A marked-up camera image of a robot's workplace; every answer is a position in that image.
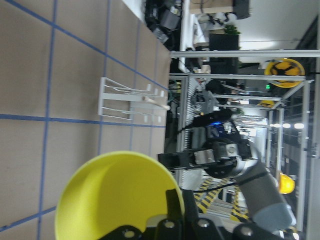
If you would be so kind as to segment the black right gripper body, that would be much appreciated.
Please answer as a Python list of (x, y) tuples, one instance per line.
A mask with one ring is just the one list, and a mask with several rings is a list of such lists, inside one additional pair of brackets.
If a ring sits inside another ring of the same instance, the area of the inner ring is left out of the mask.
[(209, 139), (201, 148), (191, 150), (191, 165), (216, 179), (243, 175), (260, 159), (260, 151), (248, 139)]

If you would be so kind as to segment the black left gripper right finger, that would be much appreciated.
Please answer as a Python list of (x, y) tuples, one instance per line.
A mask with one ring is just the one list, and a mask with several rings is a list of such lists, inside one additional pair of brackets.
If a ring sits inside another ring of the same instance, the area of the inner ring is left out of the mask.
[(184, 219), (196, 220), (199, 218), (199, 211), (194, 198), (192, 190), (182, 190), (182, 197), (184, 201)]

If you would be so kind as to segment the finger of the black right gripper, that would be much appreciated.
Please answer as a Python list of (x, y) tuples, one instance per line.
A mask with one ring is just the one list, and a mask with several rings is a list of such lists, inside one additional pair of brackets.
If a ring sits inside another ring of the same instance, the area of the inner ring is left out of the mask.
[(190, 150), (160, 153), (157, 155), (157, 159), (168, 170), (195, 170), (200, 168), (200, 165), (196, 164), (194, 152)]

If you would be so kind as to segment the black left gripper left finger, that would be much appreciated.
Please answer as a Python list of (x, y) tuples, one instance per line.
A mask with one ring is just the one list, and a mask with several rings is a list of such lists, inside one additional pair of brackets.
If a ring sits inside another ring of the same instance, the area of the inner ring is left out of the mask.
[(176, 189), (170, 189), (165, 192), (167, 204), (167, 218), (174, 221), (183, 220), (184, 207), (181, 204), (181, 195)]

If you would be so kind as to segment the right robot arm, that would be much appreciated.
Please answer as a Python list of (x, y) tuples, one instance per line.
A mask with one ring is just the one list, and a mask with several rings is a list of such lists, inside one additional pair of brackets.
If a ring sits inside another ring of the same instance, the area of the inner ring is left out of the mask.
[(200, 148), (160, 153), (159, 162), (169, 170), (204, 170), (215, 179), (232, 178), (239, 186), (249, 215), (259, 227), (275, 232), (296, 224), (291, 206), (276, 187), (258, 151), (247, 139), (208, 139)]

